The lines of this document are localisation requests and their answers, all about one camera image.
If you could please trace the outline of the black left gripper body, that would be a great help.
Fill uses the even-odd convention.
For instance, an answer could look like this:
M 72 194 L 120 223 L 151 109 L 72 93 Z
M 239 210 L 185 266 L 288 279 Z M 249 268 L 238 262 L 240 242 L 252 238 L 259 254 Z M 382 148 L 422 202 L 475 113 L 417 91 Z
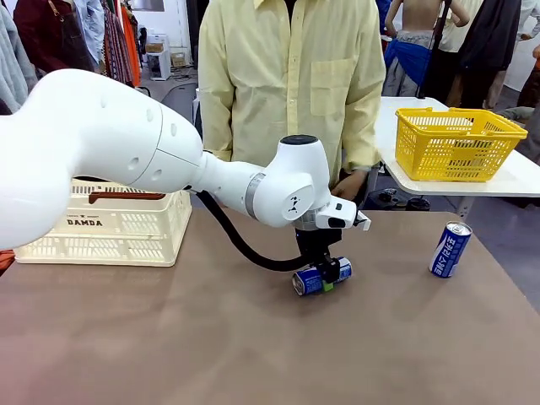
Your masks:
M 310 266 L 320 266 L 330 263 L 334 257 L 330 253 L 329 246 L 338 243 L 342 239 L 341 229 L 315 229 L 295 231 L 296 242 L 300 255 L 305 258 Z

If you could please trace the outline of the person's left hand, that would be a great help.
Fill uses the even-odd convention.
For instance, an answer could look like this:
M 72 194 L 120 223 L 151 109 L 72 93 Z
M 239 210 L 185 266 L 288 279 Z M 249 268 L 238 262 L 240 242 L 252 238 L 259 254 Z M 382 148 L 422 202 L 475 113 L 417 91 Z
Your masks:
M 356 170 L 352 173 L 341 170 L 338 182 L 332 189 L 332 195 L 360 205 L 367 191 L 368 175 L 369 172 L 365 170 Z

